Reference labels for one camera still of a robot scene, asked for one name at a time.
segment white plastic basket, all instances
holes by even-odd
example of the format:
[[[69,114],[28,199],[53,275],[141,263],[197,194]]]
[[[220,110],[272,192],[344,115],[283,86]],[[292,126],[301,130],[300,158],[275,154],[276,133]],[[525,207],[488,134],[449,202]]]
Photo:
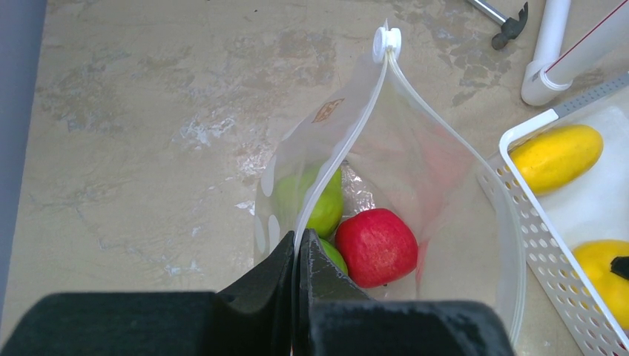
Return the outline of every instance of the white plastic basket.
[[[586,174],[546,197],[532,193],[508,152],[555,126],[583,123],[605,141]],[[629,241],[629,73],[508,130],[489,164],[520,213],[527,263],[586,355],[629,355],[622,331],[571,249],[606,238]],[[479,181],[487,193],[492,187]]]

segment yellow fruit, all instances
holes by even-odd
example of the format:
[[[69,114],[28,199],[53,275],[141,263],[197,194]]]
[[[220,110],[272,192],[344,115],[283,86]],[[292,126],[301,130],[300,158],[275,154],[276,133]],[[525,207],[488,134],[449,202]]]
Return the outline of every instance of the yellow fruit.
[[[601,134],[587,125],[551,129],[510,154],[535,195],[549,194],[596,164],[603,152]]]
[[[611,271],[614,258],[629,256],[629,242],[593,241],[575,248],[573,254],[618,324],[629,329],[629,280]]]

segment clear plastic bag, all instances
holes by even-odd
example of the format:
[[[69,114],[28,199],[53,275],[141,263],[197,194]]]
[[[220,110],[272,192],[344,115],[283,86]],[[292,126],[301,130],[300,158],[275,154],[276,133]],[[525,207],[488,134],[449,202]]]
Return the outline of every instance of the clear plastic bag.
[[[388,49],[381,63],[362,55],[350,82],[279,144],[257,187],[254,261],[288,231],[299,246],[340,167],[344,219],[388,208],[420,245],[413,273],[368,294],[479,300],[496,309],[515,340],[525,283],[516,211],[487,163],[413,90],[396,54]]]

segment black object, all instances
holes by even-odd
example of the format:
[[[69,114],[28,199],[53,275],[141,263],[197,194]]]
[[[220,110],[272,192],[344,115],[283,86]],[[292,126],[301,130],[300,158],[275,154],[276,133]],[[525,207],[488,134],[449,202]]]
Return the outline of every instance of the black object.
[[[46,0],[0,0],[0,320],[45,16]]]
[[[492,48],[501,50],[509,40],[516,39],[524,29],[529,19],[529,3],[524,3],[524,8],[518,12],[519,20],[509,17],[501,26],[500,33],[492,38]]]
[[[304,232],[295,266],[293,244],[290,232],[219,293],[45,297],[0,355],[285,356],[291,345],[295,356],[514,355],[489,307],[371,300],[326,257],[313,230]]]
[[[629,256],[618,256],[611,261],[611,271],[629,280]]]

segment floor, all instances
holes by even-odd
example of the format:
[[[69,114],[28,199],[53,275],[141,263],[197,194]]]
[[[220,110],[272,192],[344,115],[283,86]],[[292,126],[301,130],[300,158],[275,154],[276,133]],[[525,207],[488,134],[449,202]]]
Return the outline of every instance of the floor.
[[[618,3],[573,1],[564,48]],[[497,25],[464,0],[49,0],[0,343],[54,291],[217,290],[248,271],[276,144],[349,80],[385,18],[411,84],[492,154],[542,110],[519,88],[543,5],[496,52]],[[563,98],[628,59],[624,44]],[[517,350],[580,353],[530,272]]]

